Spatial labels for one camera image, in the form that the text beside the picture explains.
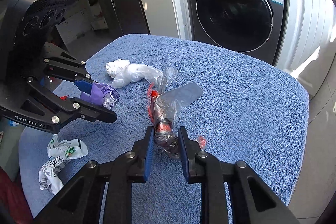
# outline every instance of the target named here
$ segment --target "red cloth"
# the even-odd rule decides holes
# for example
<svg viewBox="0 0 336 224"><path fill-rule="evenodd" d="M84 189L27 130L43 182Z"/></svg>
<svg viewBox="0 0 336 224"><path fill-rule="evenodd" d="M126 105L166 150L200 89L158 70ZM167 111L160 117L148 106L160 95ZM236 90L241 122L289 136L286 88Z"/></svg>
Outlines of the red cloth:
<svg viewBox="0 0 336 224"><path fill-rule="evenodd" d="M17 224L31 224L33 216L23 191L0 167L0 201Z"/></svg>

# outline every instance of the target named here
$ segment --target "robotic claw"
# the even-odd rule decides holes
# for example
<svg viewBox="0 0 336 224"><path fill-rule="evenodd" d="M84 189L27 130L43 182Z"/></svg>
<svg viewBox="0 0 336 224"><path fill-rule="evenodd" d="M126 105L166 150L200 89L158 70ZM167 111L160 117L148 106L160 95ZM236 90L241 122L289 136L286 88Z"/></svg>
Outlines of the robotic claw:
<svg viewBox="0 0 336 224"><path fill-rule="evenodd" d="M81 118L112 123L114 111L79 98L62 100L41 83L45 75L74 82L91 94L93 80L69 52L48 35L76 0L12 0L0 29L0 115L23 125L57 134Z"/></svg>
<svg viewBox="0 0 336 224"><path fill-rule="evenodd" d="M234 224L298 224L292 212L244 161L219 161L178 130L183 174L189 184L201 183L201 224L228 224L224 182L227 182ZM115 160L87 162L36 216L33 224L97 224L106 182L109 182L103 224L132 223L132 183L146 183L154 148L153 127L142 140Z"/></svg>

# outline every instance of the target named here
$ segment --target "green logo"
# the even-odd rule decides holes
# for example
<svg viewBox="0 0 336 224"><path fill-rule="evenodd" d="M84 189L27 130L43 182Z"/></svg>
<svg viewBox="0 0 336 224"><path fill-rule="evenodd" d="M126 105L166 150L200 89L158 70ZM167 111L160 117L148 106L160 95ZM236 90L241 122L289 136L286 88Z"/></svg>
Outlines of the green logo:
<svg viewBox="0 0 336 224"><path fill-rule="evenodd" d="M65 153L67 154L67 157L70 157L71 154L75 153L76 149L74 147L69 148Z"/></svg>

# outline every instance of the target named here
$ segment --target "camera lens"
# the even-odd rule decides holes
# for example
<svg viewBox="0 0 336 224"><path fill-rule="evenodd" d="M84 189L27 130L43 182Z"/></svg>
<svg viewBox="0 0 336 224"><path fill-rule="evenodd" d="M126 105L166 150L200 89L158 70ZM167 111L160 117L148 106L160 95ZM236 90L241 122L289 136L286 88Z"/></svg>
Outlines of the camera lens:
<svg viewBox="0 0 336 224"><path fill-rule="evenodd" d="M28 21L27 25L25 26L25 29L23 31L23 35L28 35L31 33L31 31L34 29L34 27L37 24L38 17L33 17L31 20Z"/></svg>
<svg viewBox="0 0 336 224"><path fill-rule="evenodd" d="M49 11L45 17L43 18L42 22L41 22L41 28L44 28L45 26L48 25L48 23L53 19L53 17L55 16L55 10L51 10Z"/></svg>
<svg viewBox="0 0 336 224"><path fill-rule="evenodd" d="M60 17L63 17L64 16L64 13L65 13L65 8L64 9L62 9L59 13L58 13L58 15L56 16L56 20L58 20Z"/></svg>

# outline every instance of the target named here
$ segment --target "white plastic bag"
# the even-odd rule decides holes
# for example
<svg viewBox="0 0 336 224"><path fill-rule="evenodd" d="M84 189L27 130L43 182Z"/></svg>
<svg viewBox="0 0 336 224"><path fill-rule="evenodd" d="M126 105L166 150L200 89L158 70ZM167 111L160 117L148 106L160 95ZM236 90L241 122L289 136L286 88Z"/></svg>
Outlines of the white plastic bag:
<svg viewBox="0 0 336 224"><path fill-rule="evenodd" d="M39 171L40 189L49 189L54 195L63 188L63 183L57 176L65 165L73 159L79 159L87 155L87 146L79 139L72 141L57 141L58 135L54 134L48 144L47 152L49 160Z"/></svg>
<svg viewBox="0 0 336 224"><path fill-rule="evenodd" d="M144 78L146 78L148 82L154 83L154 86L157 86L158 81L162 79L162 74L162 71L151 66L144 64L130 64L118 73L113 79L111 86L118 89L129 83L139 82Z"/></svg>
<svg viewBox="0 0 336 224"><path fill-rule="evenodd" d="M128 66L131 62L129 60L118 59L113 62L106 63L106 72L109 76L114 78L123 68Z"/></svg>

